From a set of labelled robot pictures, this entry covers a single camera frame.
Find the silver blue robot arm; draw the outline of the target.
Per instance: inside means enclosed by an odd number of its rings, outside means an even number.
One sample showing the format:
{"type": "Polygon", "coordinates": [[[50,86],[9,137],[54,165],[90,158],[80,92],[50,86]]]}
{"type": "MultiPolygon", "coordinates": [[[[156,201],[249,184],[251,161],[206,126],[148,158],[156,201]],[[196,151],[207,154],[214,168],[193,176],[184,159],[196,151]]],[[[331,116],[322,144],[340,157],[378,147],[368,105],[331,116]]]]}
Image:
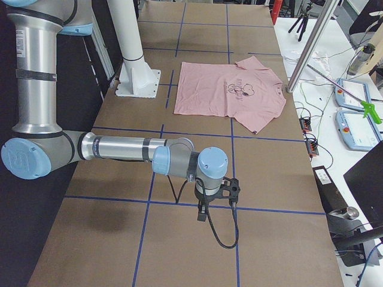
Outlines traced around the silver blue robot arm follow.
{"type": "Polygon", "coordinates": [[[22,179],[48,175],[67,164],[94,158],[149,162],[155,173],[194,182],[198,220],[210,220],[209,204],[227,199],[236,210],[239,182],[227,178],[228,158],[217,147],[194,149],[187,138],[98,136],[63,130],[56,122],[56,37],[93,31],[90,1],[6,1],[16,28],[19,122],[4,143],[5,167],[22,179]]]}

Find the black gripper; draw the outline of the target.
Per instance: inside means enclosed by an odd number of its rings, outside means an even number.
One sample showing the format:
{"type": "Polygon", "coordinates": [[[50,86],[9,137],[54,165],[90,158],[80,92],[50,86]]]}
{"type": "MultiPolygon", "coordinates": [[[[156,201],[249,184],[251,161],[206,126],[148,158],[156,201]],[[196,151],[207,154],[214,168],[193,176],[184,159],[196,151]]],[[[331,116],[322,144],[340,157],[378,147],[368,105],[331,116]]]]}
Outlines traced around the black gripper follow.
{"type": "Polygon", "coordinates": [[[194,188],[194,194],[199,200],[198,202],[198,213],[197,220],[205,222],[208,215],[206,211],[206,206],[209,205],[215,199],[228,199],[230,206],[236,206],[238,203],[240,187],[239,180],[236,178],[227,178],[223,177],[223,181],[219,186],[219,189],[213,195],[208,195],[208,189],[203,189],[203,186],[200,184],[200,179],[196,178],[196,184],[194,188]]]}

